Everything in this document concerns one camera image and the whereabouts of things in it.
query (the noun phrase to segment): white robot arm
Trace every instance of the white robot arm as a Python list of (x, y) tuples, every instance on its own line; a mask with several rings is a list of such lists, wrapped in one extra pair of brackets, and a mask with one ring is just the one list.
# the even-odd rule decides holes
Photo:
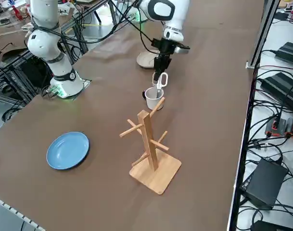
[(163, 38), (182, 42), (181, 32), (190, 0), (142, 0), (137, 3), (144, 14), (153, 21), (165, 22)]
[(183, 23), (186, 19), (190, 0), (135, 0), (133, 5), (140, 8), (146, 17), (152, 21), (164, 22), (164, 32), (161, 40), (153, 39), (152, 46), (159, 50), (159, 56), (154, 60), (156, 83), (160, 75), (168, 68), (173, 53), (188, 53), (189, 47), (181, 42)]
[[(57, 0), (30, 0), (29, 12), (34, 24), (61, 32)], [(27, 46), (32, 54), (42, 58), (51, 69), (51, 87), (58, 91), (59, 97), (67, 98), (82, 91), (83, 82), (66, 54), (59, 50), (59, 40), (58, 35), (36, 29), (30, 35)]]

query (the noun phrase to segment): black power supply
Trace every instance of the black power supply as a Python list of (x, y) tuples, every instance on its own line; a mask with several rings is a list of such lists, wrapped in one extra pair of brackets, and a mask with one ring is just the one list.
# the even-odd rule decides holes
[(251, 226), (251, 231), (293, 231), (291, 228), (287, 228), (281, 225), (275, 225), (264, 221), (257, 221)]
[(261, 159), (256, 169), (241, 185), (242, 194), (258, 208), (269, 208), (276, 202), (287, 169)]

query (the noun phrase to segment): wooden stand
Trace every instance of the wooden stand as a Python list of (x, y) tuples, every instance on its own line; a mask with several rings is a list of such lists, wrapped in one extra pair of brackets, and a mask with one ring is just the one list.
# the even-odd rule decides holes
[(164, 132), (158, 141), (154, 141), (151, 124), (151, 117), (161, 106), (161, 104), (163, 104), (164, 100), (165, 98), (162, 98), (151, 113), (142, 110), (138, 114), (138, 125), (135, 125), (131, 120), (127, 120), (133, 127), (120, 134), (120, 137), (123, 137), (134, 130), (137, 130), (142, 135), (145, 153), (139, 160), (131, 164), (132, 169), (129, 174), (146, 187), (160, 195), (164, 193), (181, 166), (181, 162), (179, 160), (155, 148), (157, 146), (165, 151), (169, 150), (168, 147), (160, 143), (166, 136), (167, 131)]

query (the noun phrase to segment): paper cup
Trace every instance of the paper cup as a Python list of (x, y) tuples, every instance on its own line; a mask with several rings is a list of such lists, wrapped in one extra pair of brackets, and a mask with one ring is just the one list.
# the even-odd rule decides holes
[(159, 97), (157, 98), (157, 88), (156, 87), (152, 87), (152, 88), (148, 88), (145, 91), (145, 98), (146, 98), (146, 104), (148, 106), (149, 109), (154, 109), (156, 107), (156, 105), (159, 103), (159, 101), (161, 100), (161, 98), (164, 95), (164, 90), (160, 89), (160, 94)]

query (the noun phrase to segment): scissor handle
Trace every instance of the scissor handle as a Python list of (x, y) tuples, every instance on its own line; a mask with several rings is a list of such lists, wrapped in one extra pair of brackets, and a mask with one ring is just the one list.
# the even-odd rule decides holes
[[(166, 76), (166, 82), (163, 84), (162, 83), (162, 77)], [(166, 72), (161, 73), (160, 77), (159, 77), (159, 82), (161, 84), (161, 87), (166, 87), (167, 86), (167, 80), (169, 79), (169, 75)]]
[[(166, 76), (166, 82), (164, 84), (162, 83), (162, 77), (163, 76)], [(153, 73), (153, 78), (152, 78), (152, 83), (155, 85), (155, 83), (154, 83), (154, 77), (155, 77), (155, 72)], [(157, 81), (158, 88), (166, 87), (167, 86), (168, 79), (169, 79), (169, 75), (166, 72), (161, 73), (161, 75), (160, 75), (160, 77), (159, 77), (159, 79)]]

